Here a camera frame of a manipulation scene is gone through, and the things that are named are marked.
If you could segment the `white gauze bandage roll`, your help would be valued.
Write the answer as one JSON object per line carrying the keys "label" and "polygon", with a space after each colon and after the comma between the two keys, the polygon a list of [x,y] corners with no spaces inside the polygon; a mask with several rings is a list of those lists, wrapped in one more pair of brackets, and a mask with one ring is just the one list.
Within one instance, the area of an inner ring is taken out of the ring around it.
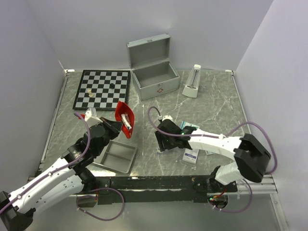
{"label": "white gauze bandage roll", "polygon": [[132,129],[128,114],[121,114],[121,120],[128,131]]}

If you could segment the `red fabric zipper pouch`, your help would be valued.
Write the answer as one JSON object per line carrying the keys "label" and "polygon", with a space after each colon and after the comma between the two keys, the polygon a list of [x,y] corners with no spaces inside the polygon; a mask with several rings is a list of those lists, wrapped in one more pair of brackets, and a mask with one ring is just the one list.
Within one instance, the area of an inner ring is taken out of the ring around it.
{"label": "red fabric zipper pouch", "polygon": [[116,121],[122,122],[122,132],[127,139],[130,139],[133,133],[135,115],[132,109],[124,102],[119,101],[115,109]]}

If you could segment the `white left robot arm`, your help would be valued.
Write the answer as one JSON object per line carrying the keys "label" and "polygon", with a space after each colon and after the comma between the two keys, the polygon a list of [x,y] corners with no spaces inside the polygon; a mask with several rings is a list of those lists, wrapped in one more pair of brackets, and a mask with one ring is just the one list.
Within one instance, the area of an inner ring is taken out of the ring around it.
{"label": "white left robot arm", "polygon": [[90,193],[96,178],[87,168],[115,139],[120,121],[95,118],[92,126],[48,169],[21,188],[0,193],[0,219],[9,231],[24,231],[34,214],[76,193]]}

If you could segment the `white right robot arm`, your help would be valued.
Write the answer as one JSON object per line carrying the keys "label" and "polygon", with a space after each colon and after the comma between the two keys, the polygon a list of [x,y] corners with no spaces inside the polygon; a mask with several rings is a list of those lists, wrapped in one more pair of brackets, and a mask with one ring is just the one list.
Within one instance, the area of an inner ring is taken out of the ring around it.
{"label": "white right robot arm", "polygon": [[218,166],[211,174],[211,189],[220,192],[236,180],[260,183],[271,159],[269,151],[252,134],[242,137],[225,136],[185,126],[181,129],[172,120],[164,119],[156,128],[155,136],[161,152],[173,148],[204,150],[232,160]]}

